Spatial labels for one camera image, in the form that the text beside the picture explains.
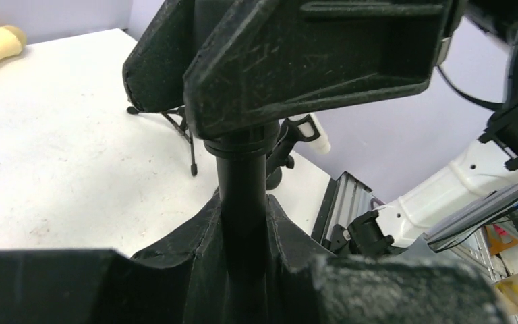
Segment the textured black plastic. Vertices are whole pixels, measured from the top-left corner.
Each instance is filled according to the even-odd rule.
[[[203,139],[291,115],[415,95],[428,87],[450,0],[233,0],[197,51],[198,2],[168,0],[124,67],[145,111],[186,105]]]
[[[518,26],[518,0],[469,0],[467,17],[485,32],[512,44]]]
[[[257,323],[232,321],[220,214],[216,194],[132,259],[110,250],[0,252],[0,323]],[[272,196],[265,227],[266,254],[255,256],[266,261],[263,324],[507,323],[471,266],[335,258]]]

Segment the black pole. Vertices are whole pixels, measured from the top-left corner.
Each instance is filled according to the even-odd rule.
[[[279,123],[206,141],[216,156],[223,248],[229,276],[228,319],[266,323],[266,154]]]

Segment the white table surface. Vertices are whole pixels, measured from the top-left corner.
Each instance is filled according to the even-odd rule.
[[[0,249],[116,248],[131,255],[195,215],[215,160],[159,115],[128,115],[120,30],[54,40],[0,63]],[[272,193],[304,231],[329,176],[294,153]]]

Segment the tripod leg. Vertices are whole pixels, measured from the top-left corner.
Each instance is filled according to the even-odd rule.
[[[128,106],[128,108],[126,108],[126,112],[130,115],[137,115],[140,113],[140,111],[138,111],[134,106]]]
[[[190,131],[190,139],[188,140],[190,142],[190,151],[192,154],[192,176],[198,175],[198,165],[196,164],[196,154],[194,152],[194,135]]]

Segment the white plastic housing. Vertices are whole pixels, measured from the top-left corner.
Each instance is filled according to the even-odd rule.
[[[518,183],[518,170],[504,166],[509,156],[497,144],[470,144],[455,160],[397,200],[381,207],[377,218],[394,246],[405,248],[430,227],[510,184]]]
[[[330,151],[330,142],[328,141],[328,135],[326,135],[326,132],[324,131],[324,129],[322,129],[320,122],[318,122],[317,117],[313,113],[292,116],[289,117],[289,120],[292,122],[298,122],[299,120],[307,117],[307,115],[311,116],[313,124],[316,126],[316,129],[320,134],[319,138],[308,143],[309,146],[311,146],[311,149],[313,149],[318,154],[327,154]],[[299,130],[301,131],[301,133],[303,133],[305,137],[311,137],[314,135],[314,130],[312,129],[311,124],[309,123],[302,123],[301,125],[299,125]]]

